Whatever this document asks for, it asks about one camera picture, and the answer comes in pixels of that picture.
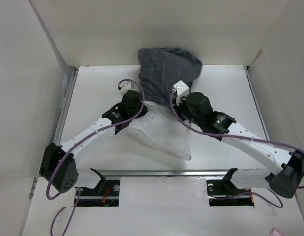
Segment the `white pillow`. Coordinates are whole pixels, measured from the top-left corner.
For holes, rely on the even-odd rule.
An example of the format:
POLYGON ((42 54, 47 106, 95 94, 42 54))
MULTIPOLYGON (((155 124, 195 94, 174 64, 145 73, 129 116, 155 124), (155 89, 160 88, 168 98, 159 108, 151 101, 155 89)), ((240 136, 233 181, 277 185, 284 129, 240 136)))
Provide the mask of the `white pillow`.
POLYGON ((188 131, 169 107, 146 101, 147 113, 133 120, 127 130, 142 143, 189 161, 188 131))

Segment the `dark grey checked pillowcase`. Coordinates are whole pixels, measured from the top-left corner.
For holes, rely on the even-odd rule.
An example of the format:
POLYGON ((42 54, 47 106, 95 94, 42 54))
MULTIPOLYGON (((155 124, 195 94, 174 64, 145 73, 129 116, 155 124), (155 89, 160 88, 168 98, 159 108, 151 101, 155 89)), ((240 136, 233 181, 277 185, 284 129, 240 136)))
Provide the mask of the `dark grey checked pillowcase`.
POLYGON ((202 61, 178 47, 138 50, 140 85, 145 100, 169 106, 171 89, 179 81, 191 86, 202 71, 202 61))

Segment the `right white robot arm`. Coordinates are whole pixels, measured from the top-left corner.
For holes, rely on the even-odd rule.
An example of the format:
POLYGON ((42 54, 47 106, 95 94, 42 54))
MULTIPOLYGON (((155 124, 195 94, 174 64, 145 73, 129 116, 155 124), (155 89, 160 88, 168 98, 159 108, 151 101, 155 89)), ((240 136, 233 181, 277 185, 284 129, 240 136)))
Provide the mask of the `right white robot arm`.
POLYGON ((187 129, 228 144, 257 160, 264 169, 230 168, 222 179, 210 180, 207 189, 214 195, 236 195, 247 188, 265 188, 292 198, 304 177, 304 151, 288 144, 264 140, 235 118, 213 110, 200 92, 180 94, 172 90, 170 108, 187 129))

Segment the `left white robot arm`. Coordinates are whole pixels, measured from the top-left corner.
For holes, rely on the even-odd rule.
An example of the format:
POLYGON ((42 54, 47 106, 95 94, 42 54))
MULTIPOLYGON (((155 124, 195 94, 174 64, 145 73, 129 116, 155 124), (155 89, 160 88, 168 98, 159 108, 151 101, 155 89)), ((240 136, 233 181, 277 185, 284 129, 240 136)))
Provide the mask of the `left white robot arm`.
POLYGON ((144 96, 127 91, 121 102, 114 105, 76 137, 62 143, 50 143, 44 152, 40 175, 60 194, 71 188, 87 188, 92 194, 104 191, 106 178, 94 168, 79 169, 77 162, 103 141, 127 128, 135 118, 147 113, 144 96))

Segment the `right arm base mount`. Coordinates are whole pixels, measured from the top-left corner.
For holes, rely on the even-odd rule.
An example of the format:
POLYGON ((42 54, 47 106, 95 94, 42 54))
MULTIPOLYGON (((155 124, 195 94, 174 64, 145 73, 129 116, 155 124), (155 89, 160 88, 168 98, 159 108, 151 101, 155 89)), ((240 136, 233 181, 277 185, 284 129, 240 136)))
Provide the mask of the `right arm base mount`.
POLYGON ((231 182, 237 170, 231 168, 223 177, 211 177, 206 180, 209 206, 254 206, 251 189, 239 189, 231 182))

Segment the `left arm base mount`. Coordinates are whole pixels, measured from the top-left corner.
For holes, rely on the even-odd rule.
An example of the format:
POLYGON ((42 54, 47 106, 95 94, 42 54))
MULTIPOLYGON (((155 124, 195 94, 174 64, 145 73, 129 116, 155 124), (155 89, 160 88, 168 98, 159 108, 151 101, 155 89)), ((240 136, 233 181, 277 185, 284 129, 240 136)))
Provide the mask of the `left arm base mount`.
POLYGON ((81 187, 80 197, 76 190, 74 203, 78 207, 118 207, 120 194, 120 177, 105 177, 99 171, 91 171, 100 178, 95 188, 81 187))

